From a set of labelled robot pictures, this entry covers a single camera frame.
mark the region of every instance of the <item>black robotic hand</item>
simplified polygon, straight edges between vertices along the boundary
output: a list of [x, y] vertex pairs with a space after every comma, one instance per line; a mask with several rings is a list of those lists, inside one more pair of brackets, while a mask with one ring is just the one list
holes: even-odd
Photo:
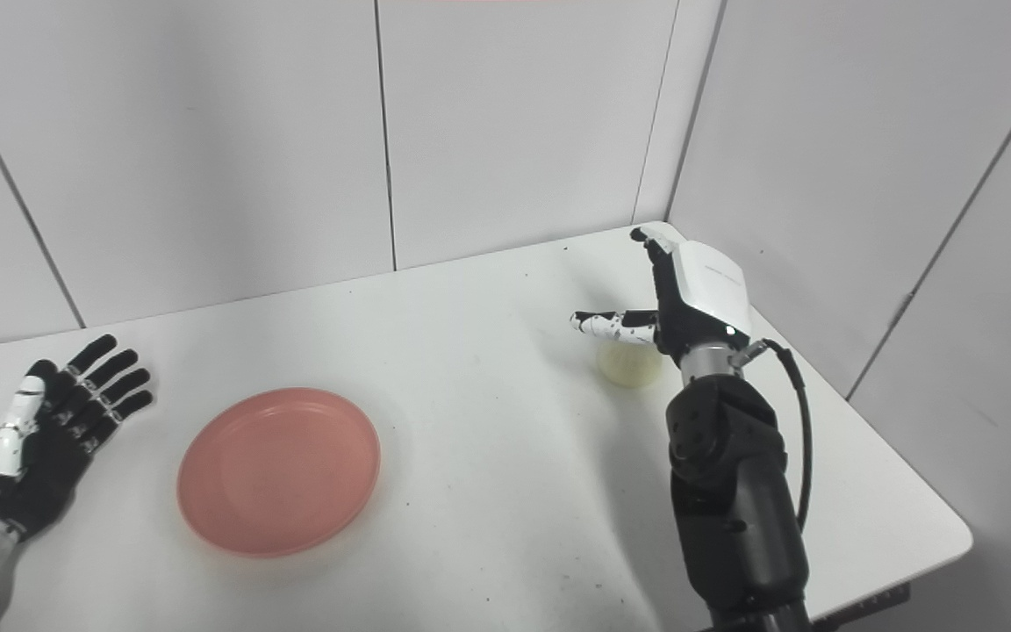
[[23, 471], [18, 477], [0, 475], [0, 520], [16, 529], [20, 540], [38, 535], [60, 519], [84, 471], [96, 452], [119, 424], [152, 400], [148, 390], [137, 390], [151, 375], [135, 369], [100, 390], [117, 373], [136, 363], [132, 349], [110, 357], [87, 376], [93, 363], [116, 347], [114, 336], [102, 336], [73, 357], [64, 369], [40, 360], [27, 375], [45, 384], [44, 398], [36, 413], [36, 432], [23, 441]]
[[107, 385], [136, 363], [131, 349], [84, 374], [115, 348], [113, 336], [101, 336], [60, 371], [49, 360], [33, 364], [0, 427], [0, 615], [17, 545], [61, 519], [93, 453], [153, 399], [143, 388], [151, 379], [147, 369]]

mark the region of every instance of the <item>white table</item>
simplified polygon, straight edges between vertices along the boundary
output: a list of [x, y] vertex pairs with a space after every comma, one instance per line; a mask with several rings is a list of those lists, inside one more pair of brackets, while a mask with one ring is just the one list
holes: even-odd
[[[706, 627], [669, 507], [662, 412], [677, 371], [616, 387], [594, 369], [595, 341], [567, 324], [575, 309], [655, 304], [628, 235], [0, 345], [0, 416], [32, 360], [64, 363], [104, 331], [140, 351], [158, 395], [97, 455], [67, 519], [25, 551], [1, 629]], [[761, 317], [755, 334], [782, 340]], [[815, 424], [808, 607], [821, 616], [954, 560], [971, 535], [802, 368]], [[797, 490], [794, 391], [771, 356], [746, 373], [779, 414]], [[222, 555], [177, 513], [177, 465], [217, 412], [288, 385], [361, 405], [381, 437], [380, 482], [320, 547]]]

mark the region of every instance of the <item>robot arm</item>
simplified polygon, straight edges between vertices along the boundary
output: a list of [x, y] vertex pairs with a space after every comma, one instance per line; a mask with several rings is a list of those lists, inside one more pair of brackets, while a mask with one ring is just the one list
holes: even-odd
[[[787, 452], [774, 410], [742, 376], [743, 365], [770, 347], [790, 363], [801, 389], [797, 365], [789, 349], [751, 342], [746, 284], [733, 261], [651, 229], [635, 229], [631, 237], [653, 263], [653, 342], [673, 359], [684, 384], [666, 409], [666, 427], [670, 495], [690, 582], [720, 631], [809, 631], [809, 565], [802, 516], [795, 516], [787, 485]], [[626, 340], [611, 335], [616, 325], [625, 327], [613, 315], [587, 313], [573, 317], [577, 329]]]
[[100, 390], [136, 362], [129, 349], [82, 376], [115, 347], [116, 339], [104, 336], [61, 371], [49, 360], [33, 364], [0, 425], [0, 615], [20, 545], [60, 520], [93, 452], [153, 399], [136, 390], [150, 379], [146, 369]]

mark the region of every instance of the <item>wall seam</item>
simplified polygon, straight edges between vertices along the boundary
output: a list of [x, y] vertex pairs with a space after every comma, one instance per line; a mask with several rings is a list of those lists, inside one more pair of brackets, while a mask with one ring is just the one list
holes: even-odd
[[64, 296], [65, 302], [69, 304], [69, 309], [73, 313], [73, 319], [77, 321], [77, 327], [80, 329], [85, 329], [87, 325], [84, 324], [84, 319], [81, 317], [80, 308], [77, 307], [77, 301], [73, 300], [73, 295], [69, 292], [69, 285], [65, 284], [64, 276], [61, 276], [61, 270], [57, 267], [56, 261], [53, 260], [53, 253], [50, 252], [50, 248], [44, 243], [43, 237], [41, 237], [41, 232], [36, 227], [36, 221], [33, 220], [33, 215], [29, 211], [28, 205], [25, 205], [25, 201], [21, 196], [21, 191], [17, 190], [17, 184], [15, 179], [10, 174], [10, 170], [7, 168], [7, 163], [3, 160], [3, 153], [0, 152], [0, 173], [3, 175], [3, 180], [7, 183], [7, 188], [10, 190], [10, 194], [15, 199], [17, 207], [21, 211], [21, 215], [28, 224], [29, 231], [33, 236], [33, 240], [36, 241], [36, 247], [40, 250], [41, 256], [44, 257], [45, 265], [49, 265], [50, 272], [53, 273], [53, 279], [57, 281], [57, 286], [61, 289], [61, 295]]
[[874, 365], [876, 358], [879, 357], [880, 353], [883, 352], [884, 345], [887, 345], [888, 340], [891, 339], [892, 332], [895, 332], [895, 328], [898, 327], [900, 322], [903, 320], [904, 313], [907, 313], [909, 305], [915, 299], [915, 296], [918, 295], [919, 290], [922, 288], [922, 284], [924, 283], [924, 281], [927, 280], [927, 276], [930, 276], [932, 269], [934, 269], [934, 265], [938, 263], [939, 256], [942, 255], [942, 251], [947, 248], [947, 246], [950, 244], [951, 237], [954, 237], [954, 233], [958, 230], [959, 224], [963, 219], [967, 218], [967, 214], [968, 212], [970, 212], [970, 208], [972, 207], [973, 203], [975, 203], [975, 200], [978, 199], [979, 193], [982, 192], [982, 188], [984, 187], [984, 185], [986, 185], [988, 178], [992, 176], [992, 173], [994, 173], [996, 165], [998, 165], [998, 162], [1000, 162], [1001, 157], [1003, 157], [1004, 153], [1006, 153], [1009, 144], [1011, 144], [1011, 127], [1008, 127], [1008, 132], [1006, 133], [1006, 136], [1004, 136], [1004, 140], [1001, 142], [1000, 147], [996, 149], [994, 157], [992, 157], [992, 159], [990, 159], [990, 162], [988, 162], [986, 171], [982, 172], [982, 176], [979, 177], [978, 183], [975, 184], [975, 188], [973, 189], [973, 191], [971, 191], [970, 196], [967, 197], [967, 202], [961, 205], [961, 209], [958, 211], [958, 215], [954, 217], [954, 220], [950, 223], [950, 229], [947, 230], [946, 234], [944, 234], [944, 236], [942, 237], [942, 241], [939, 242], [938, 248], [934, 249], [934, 254], [930, 257], [930, 260], [927, 262], [927, 267], [923, 268], [921, 275], [919, 275], [919, 279], [915, 281], [915, 285], [914, 287], [911, 288], [911, 291], [909, 291], [906, 295], [904, 295], [900, 303], [900, 308], [896, 310], [894, 319], [892, 319], [891, 324], [888, 325], [887, 331], [884, 332], [884, 336], [882, 337], [882, 339], [880, 339], [880, 342], [876, 345], [874, 351], [871, 351], [871, 355], [868, 356], [868, 359], [866, 360], [865, 364], [863, 364], [863, 368], [860, 369], [860, 374], [857, 376], [857, 379], [854, 380], [853, 387], [849, 388], [849, 391], [845, 395], [845, 399], [851, 400], [851, 398], [853, 398], [855, 391], [857, 391], [857, 389], [860, 387], [860, 382], [863, 381], [863, 377], [865, 377], [868, 374], [868, 371], [871, 369], [871, 365]]
[[694, 99], [694, 111], [688, 115], [688, 127], [685, 128], [685, 141], [681, 144], [681, 155], [677, 157], [677, 171], [673, 174], [673, 188], [669, 191], [669, 201], [665, 204], [665, 221], [669, 220], [669, 213], [673, 211], [673, 200], [677, 197], [677, 184], [681, 183], [681, 172], [685, 167], [685, 156], [688, 155], [688, 144], [694, 137], [694, 125], [697, 123], [697, 115], [702, 111], [702, 98], [705, 96], [705, 87], [708, 84], [709, 72], [713, 68], [713, 57], [715, 47], [720, 38], [720, 25], [723, 24], [723, 13], [728, 8], [728, 0], [720, 0], [720, 8], [717, 11], [717, 21], [713, 25], [713, 38], [709, 40], [709, 52], [705, 56], [705, 65], [702, 67], [702, 77], [697, 84], [697, 96]]

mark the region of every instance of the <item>black finger segment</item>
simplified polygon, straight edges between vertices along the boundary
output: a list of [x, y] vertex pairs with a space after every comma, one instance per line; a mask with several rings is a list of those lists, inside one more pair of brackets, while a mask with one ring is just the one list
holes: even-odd
[[111, 377], [116, 376], [116, 373], [128, 369], [132, 364], [140, 361], [140, 355], [135, 353], [134, 349], [124, 349], [115, 356], [109, 357], [108, 361], [104, 364], [100, 364], [99, 369], [95, 369], [84, 378], [85, 382], [90, 385], [93, 389], [102, 387]]
[[70, 435], [73, 435], [73, 439], [80, 439], [81, 436], [84, 436], [84, 433], [87, 433], [90, 429], [95, 428], [100, 422], [101, 417], [104, 417], [104, 414], [107, 412], [107, 405], [104, 405], [95, 399], [89, 400], [89, 402], [85, 403], [84, 408], [81, 409], [80, 414], [73, 417], [72, 424], [69, 427]]
[[45, 388], [49, 388], [50, 382], [57, 376], [57, 365], [50, 360], [38, 360], [28, 371], [25, 371], [25, 375], [41, 377]]
[[128, 396], [127, 399], [120, 401], [112, 410], [112, 413], [115, 413], [116, 420], [121, 422], [127, 419], [127, 417], [133, 416], [136, 412], [148, 408], [152, 401], [154, 401], [154, 396], [151, 394], [151, 391], [141, 390], [135, 392], [134, 395]]
[[133, 369], [133, 371], [127, 373], [125, 376], [119, 377], [116, 383], [109, 385], [105, 388], [103, 392], [100, 393], [100, 399], [107, 404], [115, 403], [120, 399], [123, 399], [124, 395], [128, 392], [140, 388], [141, 385], [151, 381], [151, 372], [147, 369]]
[[107, 356], [108, 353], [116, 348], [116, 337], [112, 335], [104, 335], [98, 337], [95, 341], [89, 343], [88, 347], [82, 349], [80, 353], [77, 353], [76, 357], [69, 360], [69, 364], [65, 365], [65, 368], [69, 372], [76, 372], [77, 375], [81, 375], [84, 371], [87, 371], [92, 364], [96, 363], [96, 360], [101, 359], [101, 357]]
[[100, 416], [96, 423], [92, 423], [88, 431], [80, 437], [81, 444], [89, 452], [95, 452], [119, 429], [119, 424], [123, 423], [123, 420], [137, 411], [142, 411], [153, 400], [154, 396], [146, 390], [137, 391], [134, 395], [128, 396], [107, 414]]

